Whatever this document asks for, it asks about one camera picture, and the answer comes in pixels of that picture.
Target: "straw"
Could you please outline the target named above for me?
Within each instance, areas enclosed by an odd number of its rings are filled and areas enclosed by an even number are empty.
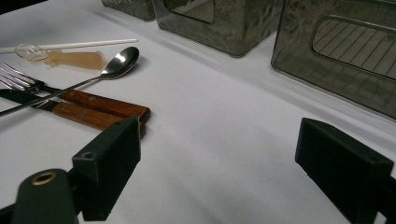
[[[39,47],[42,49],[74,49],[74,48],[84,48],[84,47],[92,47],[92,46],[134,43],[134,42],[137,42],[137,39],[106,40],[106,41],[60,44],[60,45],[41,45]],[[14,53],[14,52],[15,52],[15,47],[0,48],[0,53]]]

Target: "white table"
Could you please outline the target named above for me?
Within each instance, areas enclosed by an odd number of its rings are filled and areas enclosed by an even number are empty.
[[[99,0],[49,0],[0,15],[0,27],[0,47],[139,40],[78,49],[101,50],[111,59],[138,47],[132,74],[80,90],[152,110],[142,160],[106,223],[348,223],[294,161],[302,118],[327,122],[396,159],[394,121],[273,70],[276,34],[235,59]],[[99,75],[15,54],[0,60],[58,88]],[[16,105],[0,103],[2,110]],[[0,206],[15,202],[29,175],[68,171],[72,156],[99,133],[33,108],[0,118]]]

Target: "metal rivet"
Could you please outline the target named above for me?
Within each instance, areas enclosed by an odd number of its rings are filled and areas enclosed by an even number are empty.
[[[34,186],[40,186],[40,185],[45,185],[51,182],[53,179],[55,179],[56,173],[54,172],[46,172],[41,175],[35,176],[35,178],[32,179],[32,185]]]

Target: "clear plastic bin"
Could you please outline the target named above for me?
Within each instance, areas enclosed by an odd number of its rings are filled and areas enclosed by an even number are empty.
[[[155,11],[151,0],[102,0],[105,7],[112,7],[144,21],[155,19]]]
[[[272,66],[396,119],[396,2],[286,0]]]
[[[161,29],[234,57],[276,30],[279,0],[153,0]]]

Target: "silverware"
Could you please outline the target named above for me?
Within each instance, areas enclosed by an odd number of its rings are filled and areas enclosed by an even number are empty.
[[[0,90],[0,97],[19,104],[26,104],[41,98],[25,91],[14,91],[8,89]],[[99,130],[104,130],[114,122],[124,119],[122,117],[88,109],[79,105],[72,105],[67,102],[46,100],[43,103],[33,105],[32,107],[52,112],[55,115],[86,124]]]
[[[52,97],[58,96],[58,95],[63,94],[67,91],[70,91],[70,90],[73,90],[79,86],[82,86],[86,83],[90,83],[90,82],[94,82],[94,81],[98,81],[98,80],[107,80],[107,79],[114,79],[117,77],[121,77],[121,76],[125,75],[134,66],[138,57],[139,57],[139,50],[137,48],[129,47],[127,49],[124,49],[122,52],[118,53],[106,65],[106,67],[104,68],[104,70],[102,71],[102,73],[99,77],[90,78],[88,80],[82,81],[82,82],[80,82],[76,85],[73,85],[71,87],[68,87],[66,89],[56,91],[50,95],[33,100],[29,103],[25,103],[23,105],[15,106],[8,110],[4,110],[4,111],[0,112],[0,117],[3,117],[5,115],[11,114],[16,111],[19,111],[19,110],[29,107],[31,105],[39,104],[39,103],[44,102]]]
[[[2,76],[5,81],[0,80],[0,82],[11,90],[20,90],[29,93],[38,93],[40,91],[54,93],[60,91],[59,89],[48,86],[44,81],[29,77],[7,63],[2,62],[2,64],[6,69],[0,67],[0,76]],[[103,96],[89,94],[84,91],[71,90],[59,97],[73,104],[83,105],[90,109],[95,109],[118,117],[139,117],[140,122],[146,122],[151,114],[150,109],[146,106],[134,105]]]

